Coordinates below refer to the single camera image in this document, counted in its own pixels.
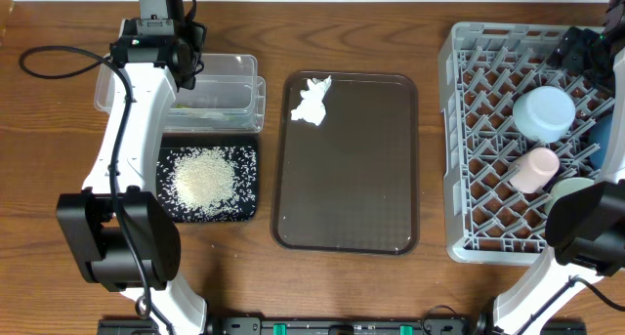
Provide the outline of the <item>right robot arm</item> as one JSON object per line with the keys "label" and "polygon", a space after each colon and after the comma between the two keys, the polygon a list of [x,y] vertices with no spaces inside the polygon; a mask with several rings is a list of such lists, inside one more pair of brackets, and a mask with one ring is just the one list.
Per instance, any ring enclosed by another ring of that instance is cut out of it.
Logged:
{"label": "right robot arm", "polygon": [[555,203],[547,248],[480,313],[476,334],[538,334],[583,288],[624,309],[596,286],[624,266],[624,0],[609,0],[602,33],[570,28],[547,63],[583,75],[614,97],[606,155],[592,186]]}

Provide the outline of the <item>white tissue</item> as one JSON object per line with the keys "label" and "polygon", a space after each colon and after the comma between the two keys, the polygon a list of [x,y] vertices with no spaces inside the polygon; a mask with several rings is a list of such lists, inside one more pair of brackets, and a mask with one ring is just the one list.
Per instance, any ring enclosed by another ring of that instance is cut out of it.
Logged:
{"label": "white tissue", "polygon": [[319,126],[327,114],[324,97],[332,84],[332,78],[310,78],[307,80],[307,89],[300,92],[301,101],[291,111],[291,120],[303,120],[314,126]]}

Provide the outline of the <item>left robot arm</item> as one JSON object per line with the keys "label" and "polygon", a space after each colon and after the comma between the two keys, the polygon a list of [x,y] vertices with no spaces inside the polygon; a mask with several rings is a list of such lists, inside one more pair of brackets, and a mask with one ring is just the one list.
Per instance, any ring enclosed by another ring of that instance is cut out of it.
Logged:
{"label": "left robot arm", "polygon": [[206,28],[183,0],[140,0],[103,64],[112,106],[104,139],[78,193],[57,219],[82,277],[135,303],[142,321],[110,322],[131,334],[205,334],[207,303],[179,270],[181,239],[156,198],[156,164],[177,94],[195,86]]}

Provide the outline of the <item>light blue bowl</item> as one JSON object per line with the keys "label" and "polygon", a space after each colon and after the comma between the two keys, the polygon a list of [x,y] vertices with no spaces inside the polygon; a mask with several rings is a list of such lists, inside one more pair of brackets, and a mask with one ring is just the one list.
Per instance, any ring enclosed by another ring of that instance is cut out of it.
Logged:
{"label": "light blue bowl", "polygon": [[528,139],[545,144],[563,138],[573,123],[575,105],[565,91],[542,86],[520,96],[513,106],[515,126]]}

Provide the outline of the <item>dark blue plate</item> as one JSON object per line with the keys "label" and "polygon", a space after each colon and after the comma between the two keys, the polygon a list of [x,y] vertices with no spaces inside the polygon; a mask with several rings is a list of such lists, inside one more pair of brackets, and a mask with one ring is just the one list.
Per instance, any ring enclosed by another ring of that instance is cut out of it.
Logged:
{"label": "dark blue plate", "polygon": [[589,134],[589,144],[596,144],[599,146],[599,149],[590,155],[590,162],[596,170],[600,170],[604,164],[604,158],[609,142],[611,122],[612,114],[602,117],[592,127]]}

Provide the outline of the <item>yellow snack wrapper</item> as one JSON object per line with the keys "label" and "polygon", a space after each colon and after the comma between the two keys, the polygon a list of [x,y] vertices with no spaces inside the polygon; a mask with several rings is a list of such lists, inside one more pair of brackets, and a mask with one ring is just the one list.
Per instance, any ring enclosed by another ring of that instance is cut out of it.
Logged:
{"label": "yellow snack wrapper", "polygon": [[197,119],[210,119],[210,120],[227,120],[232,118],[232,114],[227,110],[221,108],[197,108],[183,105],[176,105],[171,108],[171,113],[174,116],[183,116]]}

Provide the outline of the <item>pink cup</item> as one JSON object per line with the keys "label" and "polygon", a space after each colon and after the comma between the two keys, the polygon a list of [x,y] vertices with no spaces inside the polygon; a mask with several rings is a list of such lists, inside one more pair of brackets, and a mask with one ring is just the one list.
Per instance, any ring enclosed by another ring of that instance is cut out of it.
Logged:
{"label": "pink cup", "polygon": [[549,148],[538,147],[516,159],[509,165],[517,169],[509,183],[523,193],[535,193],[543,188],[558,172],[560,160]]}

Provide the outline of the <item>mint green bowl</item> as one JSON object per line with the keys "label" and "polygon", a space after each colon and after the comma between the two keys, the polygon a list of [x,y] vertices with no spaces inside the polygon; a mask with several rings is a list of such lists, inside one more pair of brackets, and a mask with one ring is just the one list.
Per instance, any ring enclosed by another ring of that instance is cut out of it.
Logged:
{"label": "mint green bowl", "polygon": [[588,188],[593,184],[593,180],[581,177],[571,177],[558,181],[550,191],[551,199],[544,206],[545,214],[549,215],[553,206],[563,196]]}

